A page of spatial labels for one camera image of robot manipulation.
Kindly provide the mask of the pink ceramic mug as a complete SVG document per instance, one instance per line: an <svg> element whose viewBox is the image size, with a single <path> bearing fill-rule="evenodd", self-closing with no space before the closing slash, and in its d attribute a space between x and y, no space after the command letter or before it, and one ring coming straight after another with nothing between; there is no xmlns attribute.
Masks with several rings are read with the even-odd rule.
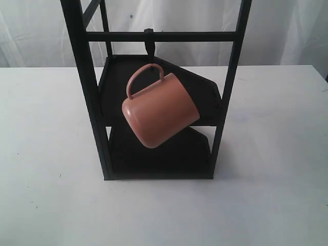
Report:
<svg viewBox="0 0 328 246"><path fill-rule="evenodd" d="M131 94L137 77L148 68L159 70L159 80ZM196 105L175 74L164 75L158 64L146 64L129 79L122 113L138 140L153 149L200 119Z"/></svg>

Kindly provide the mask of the black metal shelf rack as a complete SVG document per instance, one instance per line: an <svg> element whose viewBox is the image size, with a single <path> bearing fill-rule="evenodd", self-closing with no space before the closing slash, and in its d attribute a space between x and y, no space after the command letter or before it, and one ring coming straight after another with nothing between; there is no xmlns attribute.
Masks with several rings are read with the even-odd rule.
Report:
<svg viewBox="0 0 328 246"><path fill-rule="evenodd" d="M156 149L144 147L121 112L129 77L148 64L143 32L111 32L106 4L62 1L73 54L105 180L212 179L251 1L242 1L232 32L155 32L157 42L232 42L223 92L200 75L154 55L186 88L200 119Z"/></svg>

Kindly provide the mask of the white backdrop curtain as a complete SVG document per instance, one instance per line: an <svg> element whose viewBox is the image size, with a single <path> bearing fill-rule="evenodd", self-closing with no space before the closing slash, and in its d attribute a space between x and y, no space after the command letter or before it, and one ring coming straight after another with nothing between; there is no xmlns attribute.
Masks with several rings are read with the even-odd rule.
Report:
<svg viewBox="0 0 328 246"><path fill-rule="evenodd" d="M111 31L233 31L240 1L106 1ZM178 66L225 66L231 43L158 43ZM327 72L327 1L253 1L239 63ZM75 64L59 1L1 1L1 66Z"/></svg>

